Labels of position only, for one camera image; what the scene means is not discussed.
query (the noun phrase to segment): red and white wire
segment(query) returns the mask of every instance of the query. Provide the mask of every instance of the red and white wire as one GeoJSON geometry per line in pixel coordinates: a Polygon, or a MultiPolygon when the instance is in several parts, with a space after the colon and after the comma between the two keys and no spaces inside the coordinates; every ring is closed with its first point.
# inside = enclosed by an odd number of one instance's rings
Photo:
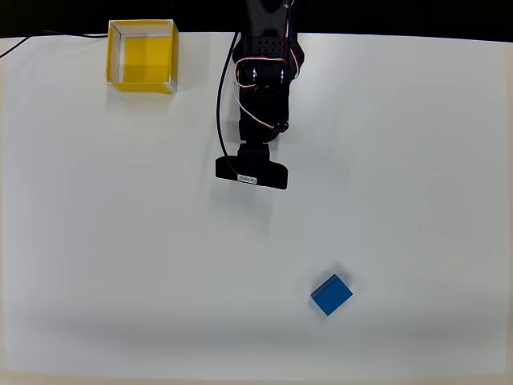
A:
{"type": "Polygon", "coordinates": [[[262,126],[265,126],[265,127],[269,128],[269,129],[273,129],[273,128],[274,128],[274,126],[272,126],[271,124],[267,124],[266,122],[263,122],[263,121],[261,121],[260,119],[256,118],[256,117],[254,116],[254,114],[252,114],[251,112],[249,112],[248,110],[246,110],[246,109],[242,106],[242,104],[240,103],[239,99],[237,98],[237,95],[236,95],[236,92],[235,92],[235,83],[236,83],[236,82],[233,82],[233,85],[232,85],[233,97],[235,97],[235,100],[238,102],[239,107],[240,107],[240,108],[241,108],[241,109],[242,109],[246,114],[248,114],[249,116],[251,116],[251,117],[253,118],[253,120],[255,120],[257,123],[261,124],[262,126]]]}
{"type": "Polygon", "coordinates": [[[266,58],[265,56],[248,56],[248,57],[245,57],[245,58],[242,58],[240,60],[237,60],[237,62],[235,63],[235,68],[233,69],[233,76],[235,78],[235,83],[237,83],[237,85],[240,87],[240,88],[253,88],[253,87],[256,87],[256,84],[240,84],[239,83],[239,74],[238,74],[238,70],[239,70],[239,63],[240,62],[243,62],[245,60],[268,60],[270,62],[282,62],[282,63],[287,63],[287,61],[285,59],[273,59],[273,58],[266,58]]]}

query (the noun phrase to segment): black background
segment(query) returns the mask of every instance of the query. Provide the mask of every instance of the black background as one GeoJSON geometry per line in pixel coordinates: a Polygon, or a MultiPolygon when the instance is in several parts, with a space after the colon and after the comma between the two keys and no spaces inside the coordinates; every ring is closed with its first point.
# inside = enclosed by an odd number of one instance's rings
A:
{"type": "MultiPolygon", "coordinates": [[[[0,0],[0,37],[39,30],[107,33],[109,20],[173,18],[180,31],[240,29],[243,0],[0,0]]],[[[508,2],[373,2],[297,0],[300,32],[397,34],[513,42],[508,2]]]]}

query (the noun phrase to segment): black cable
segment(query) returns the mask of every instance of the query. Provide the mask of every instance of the black cable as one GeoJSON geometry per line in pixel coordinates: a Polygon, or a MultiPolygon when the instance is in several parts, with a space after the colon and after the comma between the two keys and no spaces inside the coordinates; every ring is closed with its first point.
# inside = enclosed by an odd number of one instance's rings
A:
{"type": "Polygon", "coordinates": [[[5,51],[3,54],[0,55],[0,59],[4,56],[7,56],[10,52],[21,46],[24,42],[26,42],[28,39],[39,36],[39,35],[64,35],[64,36],[76,36],[78,38],[88,38],[88,39],[103,39],[106,38],[107,34],[64,34],[62,32],[55,32],[54,30],[41,30],[39,32],[36,32],[35,34],[31,34],[27,36],[26,38],[23,38],[21,41],[14,44],[11,48],[9,48],[7,51],[5,51]]]}
{"type": "Polygon", "coordinates": [[[223,134],[221,133],[221,122],[220,122],[220,108],[221,108],[221,92],[223,91],[223,83],[224,83],[224,76],[226,75],[226,70],[228,69],[228,65],[230,63],[230,58],[232,57],[233,47],[235,46],[235,41],[237,40],[237,36],[239,35],[238,32],[236,32],[233,35],[232,45],[230,46],[230,49],[228,51],[228,56],[226,58],[226,62],[224,62],[224,68],[223,73],[221,74],[221,81],[219,82],[219,91],[217,91],[217,106],[216,106],[216,121],[217,121],[217,135],[219,136],[219,144],[221,145],[221,148],[224,153],[224,158],[226,159],[226,163],[228,163],[228,166],[232,169],[232,171],[237,174],[237,171],[235,171],[230,164],[228,160],[228,153],[226,152],[226,147],[224,146],[223,141],[223,134]]]}

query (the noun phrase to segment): yellow box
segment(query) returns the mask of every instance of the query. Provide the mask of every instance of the yellow box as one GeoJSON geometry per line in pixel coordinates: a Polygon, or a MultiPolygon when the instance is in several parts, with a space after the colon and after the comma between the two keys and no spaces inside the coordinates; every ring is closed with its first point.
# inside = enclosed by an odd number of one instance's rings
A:
{"type": "Polygon", "coordinates": [[[111,20],[107,83],[121,91],[177,91],[179,32],[172,20],[111,20]]]}

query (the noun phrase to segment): wire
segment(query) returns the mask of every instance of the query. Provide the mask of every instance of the wire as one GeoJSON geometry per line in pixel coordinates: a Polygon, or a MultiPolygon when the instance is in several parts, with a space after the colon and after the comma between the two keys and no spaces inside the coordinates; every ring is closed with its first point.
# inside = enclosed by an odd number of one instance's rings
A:
{"type": "Polygon", "coordinates": [[[273,129],[274,126],[272,126],[271,124],[267,124],[266,122],[262,122],[261,120],[257,119],[254,114],[252,114],[251,112],[249,112],[248,110],[246,110],[244,107],[242,107],[242,104],[240,104],[240,101],[238,100],[237,98],[237,95],[235,93],[235,82],[233,82],[233,85],[232,85],[232,90],[233,90],[233,97],[235,97],[235,100],[238,102],[240,108],[242,108],[242,110],[248,114],[249,116],[251,116],[256,122],[260,123],[262,126],[266,126],[267,128],[270,128],[270,129],[273,129]]]}
{"type": "Polygon", "coordinates": [[[253,87],[256,87],[256,84],[248,84],[248,85],[244,85],[244,84],[240,84],[239,83],[239,75],[237,74],[237,71],[238,71],[238,67],[239,67],[239,63],[240,62],[243,62],[245,60],[268,60],[270,62],[280,62],[280,63],[287,63],[287,61],[285,59],[279,59],[279,58],[266,58],[265,56],[248,56],[248,57],[245,57],[245,58],[242,58],[240,60],[237,60],[237,62],[235,63],[235,68],[233,69],[233,76],[235,78],[235,82],[237,83],[237,85],[240,87],[240,88],[253,88],[253,87]]]}
{"type": "Polygon", "coordinates": [[[226,147],[224,146],[223,134],[221,133],[221,122],[220,122],[220,107],[221,107],[221,93],[223,91],[223,83],[224,77],[226,76],[226,70],[228,69],[228,64],[230,63],[230,57],[232,56],[233,47],[235,46],[235,41],[237,40],[237,36],[239,32],[236,32],[233,35],[232,45],[228,50],[228,56],[226,57],[226,61],[224,62],[223,72],[221,74],[221,80],[219,82],[219,90],[217,91],[217,105],[216,105],[216,123],[217,123],[217,135],[219,136],[219,144],[221,145],[221,149],[224,153],[224,158],[226,159],[226,163],[232,169],[232,171],[238,175],[238,172],[233,169],[230,161],[228,160],[228,153],[226,152],[226,147]]]}
{"type": "MultiPolygon", "coordinates": [[[[292,4],[290,4],[290,6],[292,6],[294,4],[296,0],[293,0],[292,1],[292,4]]],[[[287,24],[285,25],[285,37],[288,38],[289,37],[289,20],[287,19],[287,24]]],[[[294,51],[292,50],[292,48],[290,48],[290,53],[292,54],[292,57],[294,59],[294,64],[296,64],[296,75],[294,76],[294,79],[297,79],[297,77],[299,76],[299,71],[300,71],[300,67],[299,67],[299,61],[297,60],[297,56],[296,54],[294,54],[294,51]]]]}
{"type": "Polygon", "coordinates": [[[88,39],[103,39],[103,38],[106,38],[108,36],[107,34],[64,34],[62,32],[55,32],[54,30],[41,30],[39,32],[36,32],[35,34],[30,34],[26,38],[23,38],[22,40],[20,40],[16,44],[14,44],[11,48],[9,48],[7,51],[5,51],[3,54],[0,55],[0,59],[3,58],[4,56],[7,56],[10,52],[14,51],[16,48],[21,46],[28,39],[33,38],[34,36],[46,35],[46,34],[49,34],[49,35],[60,35],[60,36],[62,36],[62,35],[64,35],[64,36],[76,36],[78,38],[88,38],[88,39]]]}

